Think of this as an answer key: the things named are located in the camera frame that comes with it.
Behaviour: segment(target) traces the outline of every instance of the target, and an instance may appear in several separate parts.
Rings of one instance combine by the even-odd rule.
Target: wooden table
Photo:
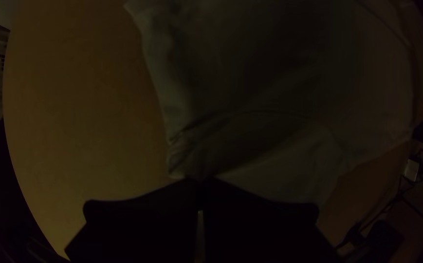
[[[3,110],[21,190],[57,253],[89,199],[168,184],[166,136],[123,0],[20,0]]]

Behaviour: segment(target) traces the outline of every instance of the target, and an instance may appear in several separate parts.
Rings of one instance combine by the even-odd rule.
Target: round table
[[[8,147],[34,218],[60,255],[89,199],[171,182],[166,136],[123,0],[20,0],[7,49]]]

